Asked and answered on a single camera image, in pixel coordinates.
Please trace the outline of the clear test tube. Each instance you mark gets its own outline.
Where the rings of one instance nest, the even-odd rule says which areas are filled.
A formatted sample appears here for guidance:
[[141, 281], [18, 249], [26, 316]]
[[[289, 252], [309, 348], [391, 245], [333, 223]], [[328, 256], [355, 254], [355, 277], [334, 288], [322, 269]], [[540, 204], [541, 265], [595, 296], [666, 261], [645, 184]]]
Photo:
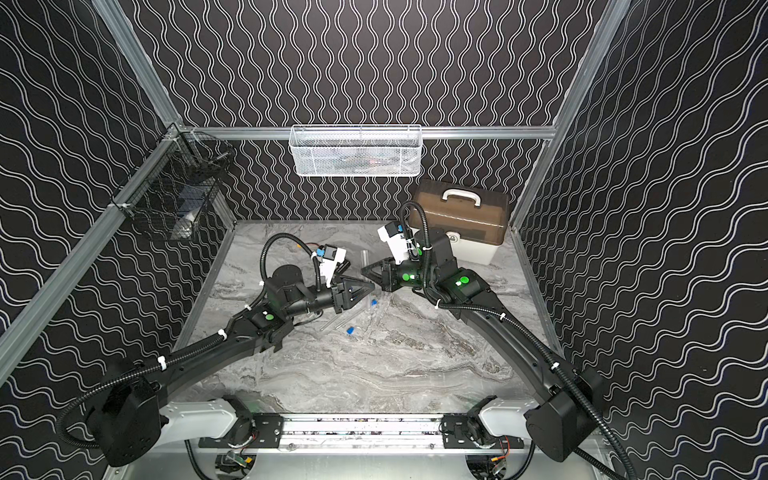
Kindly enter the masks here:
[[376, 318], [379, 304], [380, 302], [377, 298], [370, 300], [360, 315], [360, 322], [369, 324], [371, 321], [373, 321]]
[[339, 331], [348, 328], [355, 318], [353, 313], [344, 313], [335, 317], [333, 320], [329, 320], [319, 330], [320, 333], [329, 333], [332, 331]]
[[360, 262], [360, 270], [362, 272], [362, 275], [364, 275], [364, 269], [369, 264], [369, 251], [368, 250], [362, 250], [361, 251], [361, 262]]

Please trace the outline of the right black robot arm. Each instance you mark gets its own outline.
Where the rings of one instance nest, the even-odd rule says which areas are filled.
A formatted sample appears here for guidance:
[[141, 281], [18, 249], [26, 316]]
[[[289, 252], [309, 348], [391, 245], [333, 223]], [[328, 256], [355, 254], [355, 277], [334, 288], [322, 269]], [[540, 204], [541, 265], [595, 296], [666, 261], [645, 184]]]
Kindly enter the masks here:
[[554, 461], [575, 454], [612, 479], [636, 478], [626, 448], [604, 417], [602, 376], [557, 354], [504, 306], [480, 274], [459, 266], [446, 233], [429, 226], [419, 203], [404, 202], [380, 237], [391, 254], [365, 267], [364, 276], [387, 292], [407, 287], [476, 330], [533, 395], [535, 403], [526, 410], [507, 407], [497, 397], [477, 404], [469, 413], [473, 442], [526, 438]]

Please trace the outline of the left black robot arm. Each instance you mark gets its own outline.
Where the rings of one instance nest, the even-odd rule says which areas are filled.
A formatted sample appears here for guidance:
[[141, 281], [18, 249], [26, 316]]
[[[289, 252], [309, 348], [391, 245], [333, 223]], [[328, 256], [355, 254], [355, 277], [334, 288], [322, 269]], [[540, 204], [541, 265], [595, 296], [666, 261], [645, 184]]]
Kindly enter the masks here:
[[82, 449], [97, 449], [113, 467], [137, 460], [154, 447], [196, 437], [223, 437], [246, 419], [234, 399], [174, 403], [172, 397], [224, 367], [264, 352], [279, 350], [297, 316], [331, 308], [349, 310], [375, 286], [336, 272], [335, 263], [292, 234], [277, 233], [265, 243], [287, 239], [310, 257], [315, 282], [306, 285], [295, 265], [269, 273], [257, 298], [216, 333], [146, 364], [122, 360], [102, 381], [68, 403], [55, 431], [60, 440]]

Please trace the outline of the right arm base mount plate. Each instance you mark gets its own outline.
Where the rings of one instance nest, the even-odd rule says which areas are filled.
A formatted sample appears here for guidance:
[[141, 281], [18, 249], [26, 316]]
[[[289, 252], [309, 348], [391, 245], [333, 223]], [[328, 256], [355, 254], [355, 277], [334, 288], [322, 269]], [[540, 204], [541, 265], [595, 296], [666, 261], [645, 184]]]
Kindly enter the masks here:
[[493, 436], [480, 420], [467, 414], [446, 414], [439, 424], [438, 432], [446, 449], [523, 449], [522, 439], [508, 436]]

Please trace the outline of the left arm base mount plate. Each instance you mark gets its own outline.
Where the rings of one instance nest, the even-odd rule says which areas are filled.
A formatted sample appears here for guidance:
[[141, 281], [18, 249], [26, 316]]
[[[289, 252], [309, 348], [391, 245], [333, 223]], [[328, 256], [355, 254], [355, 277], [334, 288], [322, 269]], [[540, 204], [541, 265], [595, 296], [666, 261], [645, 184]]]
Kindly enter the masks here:
[[279, 414], [254, 414], [238, 418], [222, 438], [204, 437], [198, 441], [197, 446], [208, 449], [277, 448], [283, 426], [284, 417]]

